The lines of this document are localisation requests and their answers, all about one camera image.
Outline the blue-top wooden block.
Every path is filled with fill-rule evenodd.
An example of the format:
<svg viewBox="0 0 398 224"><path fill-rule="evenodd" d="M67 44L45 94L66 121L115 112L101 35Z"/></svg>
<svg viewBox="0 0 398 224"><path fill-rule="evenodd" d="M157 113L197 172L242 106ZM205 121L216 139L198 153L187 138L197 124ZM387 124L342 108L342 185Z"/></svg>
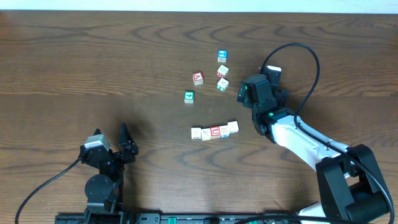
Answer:
<svg viewBox="0 0 398 224"><path fill-rule="evenodd" d="M219 63L225 63L228 58L228 51L227 50L219 50L218 51L218 56L217 56L217 61Z"/></svg>

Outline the green J wooden block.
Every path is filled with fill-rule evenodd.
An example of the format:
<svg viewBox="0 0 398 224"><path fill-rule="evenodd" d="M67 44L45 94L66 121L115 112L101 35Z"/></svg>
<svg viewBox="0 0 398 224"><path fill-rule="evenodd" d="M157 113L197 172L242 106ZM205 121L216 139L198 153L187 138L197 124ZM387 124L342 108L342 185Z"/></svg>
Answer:
<svg viewBox="0 0 398 224"><path fill-rule="evenodd" d="M224 92L228 86L229 86L229 81L225 78L220 78L220 80L216 84L216 88L222 92Z"/></svg>

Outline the red U wooden block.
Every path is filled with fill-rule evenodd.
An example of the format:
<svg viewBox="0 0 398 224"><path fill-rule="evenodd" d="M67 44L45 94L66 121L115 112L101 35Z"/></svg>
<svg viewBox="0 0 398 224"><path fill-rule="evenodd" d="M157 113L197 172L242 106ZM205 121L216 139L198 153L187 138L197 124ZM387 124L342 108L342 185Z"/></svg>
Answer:
<svg viewBox="0 0 398 224"><path fill-rule="evenodd" d="M221 131L219 126L213 126L210 128L210 135L212 139L220 138Z"/></svg>

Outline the red A wooden block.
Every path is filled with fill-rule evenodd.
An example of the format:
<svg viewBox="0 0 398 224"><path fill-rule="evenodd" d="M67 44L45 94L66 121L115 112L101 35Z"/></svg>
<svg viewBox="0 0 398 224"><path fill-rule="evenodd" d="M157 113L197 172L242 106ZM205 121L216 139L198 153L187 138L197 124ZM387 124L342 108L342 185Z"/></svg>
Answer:
<svg viewBox="0 0 398 224"><path fill-rule="evenodd" d="M204 76L202 72L196 72L192 75L194 85L202 85L204 82Z"/></svg>

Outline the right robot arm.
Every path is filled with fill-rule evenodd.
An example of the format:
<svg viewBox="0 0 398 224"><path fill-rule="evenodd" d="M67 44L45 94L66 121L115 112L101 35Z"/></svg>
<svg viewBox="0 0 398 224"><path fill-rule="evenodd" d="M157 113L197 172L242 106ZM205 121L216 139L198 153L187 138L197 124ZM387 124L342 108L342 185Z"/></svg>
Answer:
<svg viewBox="0 0 398 224"><path fill-rule="evenodd" d="M237 101L252 110L256 131L293 152L317 174L320 201L296 213L300 223L344 220L369 223L395 217L387 185L372 150L336 142L305 124L286 107L289 93L279 88L280 71L262 69L240 84Z"/></svg>

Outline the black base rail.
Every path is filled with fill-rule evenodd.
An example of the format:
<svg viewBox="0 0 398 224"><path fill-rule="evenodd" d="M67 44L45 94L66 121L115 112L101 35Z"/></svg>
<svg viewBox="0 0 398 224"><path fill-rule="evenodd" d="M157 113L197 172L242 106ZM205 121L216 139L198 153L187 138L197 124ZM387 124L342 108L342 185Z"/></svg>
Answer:
<svg viewBox="0 0 398 224"><path fill-rule="evenodd" d="M254 215L162 215L159 213L136 214L63 214L56 215L55 224L67 223L116 223L116 224L234 224Z"/></svg>

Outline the blue-edged number 3 block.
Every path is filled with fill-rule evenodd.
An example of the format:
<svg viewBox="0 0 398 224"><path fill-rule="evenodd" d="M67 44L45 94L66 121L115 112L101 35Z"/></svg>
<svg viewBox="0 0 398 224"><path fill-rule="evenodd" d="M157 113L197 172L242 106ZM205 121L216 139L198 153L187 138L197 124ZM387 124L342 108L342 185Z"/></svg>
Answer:
<svg viewBox="0 0 398 224"><path fill-rule="evenodd" d="M228 125L220 126L220 137L227 138L230 135L230 130Z"/></svg>

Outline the plain cream wooden block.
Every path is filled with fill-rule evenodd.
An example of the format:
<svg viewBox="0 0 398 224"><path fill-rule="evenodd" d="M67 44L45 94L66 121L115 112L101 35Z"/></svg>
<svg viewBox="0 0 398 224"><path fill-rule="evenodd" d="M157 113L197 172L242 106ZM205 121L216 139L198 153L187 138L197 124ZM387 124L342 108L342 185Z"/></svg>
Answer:
<svg viewBox="0 0 398 224"><path fill-rule="evenodd" d="M239 131L239 125L237 121L228 122L228 129L230 133L237 133Z"/></svg>

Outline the cream block with yellow side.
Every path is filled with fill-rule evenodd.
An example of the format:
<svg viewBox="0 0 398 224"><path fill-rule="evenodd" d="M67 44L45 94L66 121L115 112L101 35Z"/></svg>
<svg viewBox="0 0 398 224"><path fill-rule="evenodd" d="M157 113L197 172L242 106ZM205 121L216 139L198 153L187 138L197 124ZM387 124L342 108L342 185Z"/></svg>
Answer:
<svg viewBox="0 0 398 224"><path fill-rule="evenodd" d="M201 139L201 128L191 128L191 137L192 139Z"/></svg>

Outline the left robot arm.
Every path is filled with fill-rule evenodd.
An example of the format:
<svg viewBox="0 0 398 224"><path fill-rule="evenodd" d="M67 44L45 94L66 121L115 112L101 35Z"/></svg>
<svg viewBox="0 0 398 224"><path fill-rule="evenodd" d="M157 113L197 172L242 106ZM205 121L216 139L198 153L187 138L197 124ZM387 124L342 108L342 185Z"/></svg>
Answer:
<svg viewBox="0 0 398 224"><path fill-rule="evenodd" d="M78 158L81 163L99 170L85 185L86 209L90 216L116 215L121 218L126 213L123 209L124 166L133 163L139 152L126 123L121 125L119 146L122 150L114 152L99 129L80 146Z"/></svg>

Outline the red M wooden block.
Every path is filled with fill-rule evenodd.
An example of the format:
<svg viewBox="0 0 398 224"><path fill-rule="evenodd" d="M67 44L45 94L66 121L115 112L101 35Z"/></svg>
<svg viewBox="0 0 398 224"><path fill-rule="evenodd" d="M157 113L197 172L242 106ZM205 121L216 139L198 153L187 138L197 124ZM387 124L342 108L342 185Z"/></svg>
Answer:
<svg viewBox="0 0 398 224"><path fill-rule="evenodd" d="M217 75L220 78L225 78L229 72L229 68L225 65L220 65L219 69L217 69Z"/></svg>

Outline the green 4 wooden block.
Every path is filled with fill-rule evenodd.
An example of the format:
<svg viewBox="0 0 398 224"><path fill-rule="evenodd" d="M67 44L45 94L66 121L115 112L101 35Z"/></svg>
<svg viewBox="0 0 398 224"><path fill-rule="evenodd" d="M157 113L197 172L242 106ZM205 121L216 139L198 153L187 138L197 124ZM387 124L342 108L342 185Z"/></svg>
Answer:
<svg viewBox="0 0 398 224"><path fill-rule="evenodd" d="M192 104L194 103L195 93L193 91L185 91L184 93L184 103Z"/></svg>

